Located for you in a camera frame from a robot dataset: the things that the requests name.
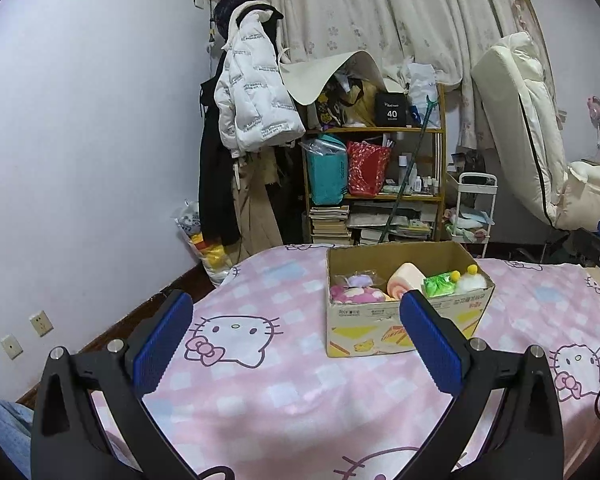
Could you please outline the teal bag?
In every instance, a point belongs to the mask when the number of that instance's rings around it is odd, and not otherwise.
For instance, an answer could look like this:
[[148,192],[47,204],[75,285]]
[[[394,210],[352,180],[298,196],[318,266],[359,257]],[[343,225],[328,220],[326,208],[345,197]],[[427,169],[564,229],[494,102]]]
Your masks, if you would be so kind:
[[337,206],[347,193],[348,152],[342,141],[321,134],[301,143],[306,152],[311,196],[316,206]]

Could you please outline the white rolling cart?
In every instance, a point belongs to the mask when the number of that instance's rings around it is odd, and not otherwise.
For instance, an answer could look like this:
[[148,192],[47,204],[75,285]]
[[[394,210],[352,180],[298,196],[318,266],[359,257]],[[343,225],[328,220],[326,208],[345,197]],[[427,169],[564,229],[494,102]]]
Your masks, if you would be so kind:
[[494,227],[498,177],[478,171],[451,172],[446,176],[449,206],[444,229],[449,240],[484,258]]

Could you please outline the floral curtain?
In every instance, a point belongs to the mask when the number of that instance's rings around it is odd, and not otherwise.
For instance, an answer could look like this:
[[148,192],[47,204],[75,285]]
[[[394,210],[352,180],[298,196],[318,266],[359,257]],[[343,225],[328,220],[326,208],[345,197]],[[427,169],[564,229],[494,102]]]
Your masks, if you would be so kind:
[[460,90],[458,145],[489,145],[470,72],[500,38],[528,32],[543,80],[555,88],[546,43],[531,0],[268,0],[284,14],[282,41],[291,62],[367,51],[382,74],[405,84],[404,66],[429,64],[449,91]]

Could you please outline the beige trench coat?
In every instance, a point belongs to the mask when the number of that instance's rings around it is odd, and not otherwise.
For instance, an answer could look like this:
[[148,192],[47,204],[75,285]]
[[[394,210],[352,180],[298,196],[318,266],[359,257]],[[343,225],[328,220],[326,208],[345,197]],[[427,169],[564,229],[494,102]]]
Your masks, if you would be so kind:
[[232,263],[283,244],[268,197],[268,185],[277,183],[277,162],[272,148],[234,161],[233,196],[239,238],[228,248]]

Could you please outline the green pole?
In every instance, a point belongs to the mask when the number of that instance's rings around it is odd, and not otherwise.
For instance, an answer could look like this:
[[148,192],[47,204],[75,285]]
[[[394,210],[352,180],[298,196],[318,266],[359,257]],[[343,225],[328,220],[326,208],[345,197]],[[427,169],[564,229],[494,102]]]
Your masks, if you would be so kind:
[[403,175],[403,179],[401,181],[401,185],[399,188],[399,192],[396,193],[396,199],[393,202],[393,206],[390,211],[390,214],[388,215],[387,221],[386,221],[384,227],[382,228],[382,231],[381,231],[381,234],[380,234],[380,237],[378,240],[379,244],[383,243],[385,241],[385,239],[387,238],[388,233],[391,229],[393,219],[396,216],[396,212],[398,211],[398,208],[400,207],[400,205],[402,203],[402,198],[403,198],[404,192],[405,192],[406,188],[410,185],[408,183],[408,179],[410,178],[414,163],[416,162],[416,158],[419,155],[420,148],[422,147],[422,141],[424,140],[424,136],[427,132],[431,113],[436,107],[439,106],[439,103],[440,103],[439,100],[431,101],[430,99],[427,99],[426,113],[425,113],[424,119],[422,120],[422,124],[420,125],[416,148],[415,148],[414,154],[412,155],[411,160],[408,162],[408,164],[406,166],[406,169],[405,169],[404,175]]

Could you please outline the pink swiss roll plush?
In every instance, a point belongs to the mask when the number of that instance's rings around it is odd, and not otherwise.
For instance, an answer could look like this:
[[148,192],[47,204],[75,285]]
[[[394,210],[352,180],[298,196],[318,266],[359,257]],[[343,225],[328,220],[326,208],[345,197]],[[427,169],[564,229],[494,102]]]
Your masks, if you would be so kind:
[[422,291],[426,276],[420,272],[414,263],[401,264],[387,282],[387,295],[393,299],[400,300],[410,290]]

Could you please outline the pink bear plush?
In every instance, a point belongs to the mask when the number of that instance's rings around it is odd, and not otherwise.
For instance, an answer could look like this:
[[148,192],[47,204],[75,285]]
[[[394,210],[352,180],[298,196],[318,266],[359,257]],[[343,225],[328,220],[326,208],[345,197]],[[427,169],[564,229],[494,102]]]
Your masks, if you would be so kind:
[[347,287],[334,285],[330,288],[330,300],[334,304],[376,304],[390,299],[376,287]]

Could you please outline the stack of books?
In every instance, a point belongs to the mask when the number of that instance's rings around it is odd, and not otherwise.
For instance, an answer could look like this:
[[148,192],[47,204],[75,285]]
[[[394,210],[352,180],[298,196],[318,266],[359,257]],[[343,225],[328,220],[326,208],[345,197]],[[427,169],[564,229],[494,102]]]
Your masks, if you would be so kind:
[[348,229],[349,207],[313,206],[310,208],[311,242],[313,244],[332,244],[350,246],[352,234]]

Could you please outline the clear plastic bag purple item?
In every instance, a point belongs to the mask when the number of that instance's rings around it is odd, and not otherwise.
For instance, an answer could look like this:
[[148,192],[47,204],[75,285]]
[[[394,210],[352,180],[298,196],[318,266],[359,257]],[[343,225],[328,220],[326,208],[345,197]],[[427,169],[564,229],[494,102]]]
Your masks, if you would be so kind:
[[330,282],[335,286],[343,288],[381,288],[384,286],[386,280],[376,271],[362,270],[346,274],[334,274]]

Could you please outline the red gift bag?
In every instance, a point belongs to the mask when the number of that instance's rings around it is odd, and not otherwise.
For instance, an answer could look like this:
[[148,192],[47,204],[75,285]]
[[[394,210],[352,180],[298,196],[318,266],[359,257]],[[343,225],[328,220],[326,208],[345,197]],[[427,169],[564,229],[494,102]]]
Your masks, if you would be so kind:
[[391,148],[366,141],[347,144],[348,191],[353,196],[375,197],[385,182]]

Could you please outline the white puffer jacket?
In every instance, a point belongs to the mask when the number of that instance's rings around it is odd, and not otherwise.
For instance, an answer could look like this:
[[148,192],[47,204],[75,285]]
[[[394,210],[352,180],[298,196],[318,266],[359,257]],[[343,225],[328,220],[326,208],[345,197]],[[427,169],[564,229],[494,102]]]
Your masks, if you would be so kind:
[[262,0],[245,2],[230,16],[214,102],[222,144],[234,158],[294,142],[306,132],[279,71],[276,41],[265,31],[281,17]]

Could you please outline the wooden bookshelf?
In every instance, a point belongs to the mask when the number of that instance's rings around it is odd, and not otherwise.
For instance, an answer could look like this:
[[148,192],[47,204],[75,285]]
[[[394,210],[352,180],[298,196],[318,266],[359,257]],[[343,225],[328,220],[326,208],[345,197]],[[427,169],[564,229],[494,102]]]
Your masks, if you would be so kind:
[[444,211],[445,100],[438,91],[422,118],[405,96],[376,94],[386,112],[406,121],[388,126],[329,122],[302,139],[306,225],[314,243],[353,245],[360,229],[382,240],[440,240]]

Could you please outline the cream hat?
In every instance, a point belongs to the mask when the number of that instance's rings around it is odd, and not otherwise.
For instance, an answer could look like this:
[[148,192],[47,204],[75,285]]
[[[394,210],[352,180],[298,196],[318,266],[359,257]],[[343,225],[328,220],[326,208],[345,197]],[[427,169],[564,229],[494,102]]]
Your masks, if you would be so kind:
[[290,96],[300,105],[310,105],[336,73],[366,80],[385,92],[403,92],[397,82],[384,78],[374,58],[356,50],[298,63],[280,63],[279,73]]

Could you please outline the yellow plush in bag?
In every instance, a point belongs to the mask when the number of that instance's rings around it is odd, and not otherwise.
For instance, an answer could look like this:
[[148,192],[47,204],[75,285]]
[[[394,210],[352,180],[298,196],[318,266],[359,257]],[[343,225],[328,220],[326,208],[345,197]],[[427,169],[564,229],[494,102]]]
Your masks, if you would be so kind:
[[205,238],[202,234],[198,205],[186,200],[174,221],[184,240],[202,263],[211,283],[220,286],[230,274],[232,263],[221,242]]

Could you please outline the white fluffy plush keychain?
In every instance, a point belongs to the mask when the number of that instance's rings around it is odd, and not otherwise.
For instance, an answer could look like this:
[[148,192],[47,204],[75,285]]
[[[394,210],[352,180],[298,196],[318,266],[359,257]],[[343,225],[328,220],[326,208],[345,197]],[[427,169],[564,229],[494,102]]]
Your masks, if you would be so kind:
[[475,292],[488,287],[486,278],[481,274],[476,264],[468,266],[464,273],[452,271],[450,280],[454,284],[454,292],[457,295],[468,294],[468,292]]

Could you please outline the wall socket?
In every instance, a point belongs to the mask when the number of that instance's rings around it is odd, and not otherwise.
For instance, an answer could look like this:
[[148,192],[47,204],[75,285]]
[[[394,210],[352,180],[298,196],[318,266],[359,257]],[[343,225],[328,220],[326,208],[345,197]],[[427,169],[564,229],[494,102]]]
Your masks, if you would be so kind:
[[23,352],[23,348],[14,335],[6,335],[0,340],[1,346],[9,359],[14,360]]
[[29,321],[39,337],[44,337],[54,329],[53,323],[44,310],[32,314]]

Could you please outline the black box with 40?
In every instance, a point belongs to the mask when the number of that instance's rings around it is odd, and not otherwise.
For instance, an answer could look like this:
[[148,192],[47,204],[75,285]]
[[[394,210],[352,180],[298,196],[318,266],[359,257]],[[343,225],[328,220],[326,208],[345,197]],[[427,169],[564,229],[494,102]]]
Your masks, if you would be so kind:
[[374,105],[377,127],[405,127],[407,125],[408,104],[404,93],[377,92]]

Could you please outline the green tissue pack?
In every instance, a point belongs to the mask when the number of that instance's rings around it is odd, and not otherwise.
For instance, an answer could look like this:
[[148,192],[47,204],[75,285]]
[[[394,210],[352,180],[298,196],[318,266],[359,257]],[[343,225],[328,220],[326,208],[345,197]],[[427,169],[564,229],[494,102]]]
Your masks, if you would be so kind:
[[460,272],[458,271],[428,276],[422,284],[424,295],[428,299],[453,295],[459,278]]

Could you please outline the black hanging coat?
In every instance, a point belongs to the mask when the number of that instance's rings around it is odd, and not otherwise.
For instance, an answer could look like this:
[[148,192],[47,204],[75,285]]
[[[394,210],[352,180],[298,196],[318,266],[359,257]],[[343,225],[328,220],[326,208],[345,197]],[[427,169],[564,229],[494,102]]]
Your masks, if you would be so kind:
[[[204,128],[200,144],[198,206],[202,234],[221,242],[228,251],[239,238],[233,196],[234,162],[221,140],[220,110],[214,99],[225,58],[226,54],[221,53],[215,74],[200,85],[199,103],[204,114]],[[278,178],[277,184],[268,185],[272,207],[272,199],[279,191]]]

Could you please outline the pink hello kitty blanket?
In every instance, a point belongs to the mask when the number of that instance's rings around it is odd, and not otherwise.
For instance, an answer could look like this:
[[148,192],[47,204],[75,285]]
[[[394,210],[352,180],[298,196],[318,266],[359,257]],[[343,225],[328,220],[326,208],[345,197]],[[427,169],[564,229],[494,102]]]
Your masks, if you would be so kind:
[[[326,354],[326,254],[283,246],[234,267],[196,303],[157,389],[144,397],[196,471],[241,479],[391,479],[450,397],[412,351]],[[479,262],[495,285],[469,337],[547,354],[572,474],[600,440],[600,284],[575,264]]]

